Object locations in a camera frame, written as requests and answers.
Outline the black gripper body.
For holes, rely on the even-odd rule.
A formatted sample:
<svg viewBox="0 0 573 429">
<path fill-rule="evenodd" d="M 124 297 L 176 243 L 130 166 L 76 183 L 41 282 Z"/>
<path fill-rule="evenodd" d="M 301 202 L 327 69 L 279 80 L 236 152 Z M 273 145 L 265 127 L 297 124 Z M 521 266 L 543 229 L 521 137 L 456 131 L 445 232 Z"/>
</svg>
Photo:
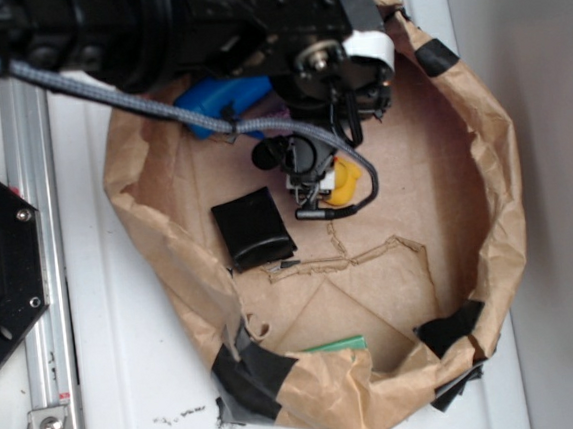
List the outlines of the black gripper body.
<svg viewBox="0 0 573 429">
<path fill-rule="evenodd" d="M 292 76 L 272 78 L 291 120 L 311 129 L 284 127 L 279 136 L 261 140 L 251 159 L 261 170 L 277 168 L 286 175 L 297 220 L 343 219 L 378 196 L 378 173 L 357 149 L 364 140 L 363 121 L 390 107 L 394 56 L 389 39 L 319 45 L 299 54 Z M 354 197 L 342 207 L 325 201 L 334 188 L 336 157 L 361 170 Z"/>
</svg>

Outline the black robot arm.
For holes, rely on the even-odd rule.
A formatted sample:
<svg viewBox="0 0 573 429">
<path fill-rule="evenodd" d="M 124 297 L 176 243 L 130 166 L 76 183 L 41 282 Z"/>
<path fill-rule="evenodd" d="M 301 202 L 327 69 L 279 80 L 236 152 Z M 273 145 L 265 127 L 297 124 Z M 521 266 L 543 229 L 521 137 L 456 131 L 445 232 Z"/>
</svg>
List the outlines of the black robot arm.
<svg viewBox="0 0 573 429">
<path fill-rule="evenodd" d="M 362 123 L 389 107 L 394 52 L 374 0 L 0 0 L 0 79 L 254 136 L 301 220 L 362 208 Z"/>
</svg>

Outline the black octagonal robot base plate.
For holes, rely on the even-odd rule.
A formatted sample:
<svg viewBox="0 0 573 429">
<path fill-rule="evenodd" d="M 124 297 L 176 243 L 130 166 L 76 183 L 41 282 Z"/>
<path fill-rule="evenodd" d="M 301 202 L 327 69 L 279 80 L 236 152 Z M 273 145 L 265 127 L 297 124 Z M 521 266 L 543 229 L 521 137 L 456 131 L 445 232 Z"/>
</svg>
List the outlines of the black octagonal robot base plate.
<svg viewBox="0 0 573 429">
<path fill-rule="evenodd" d="M 0 369 L 48 306 L 38 216 L 0 182 Z"/>
</svg>

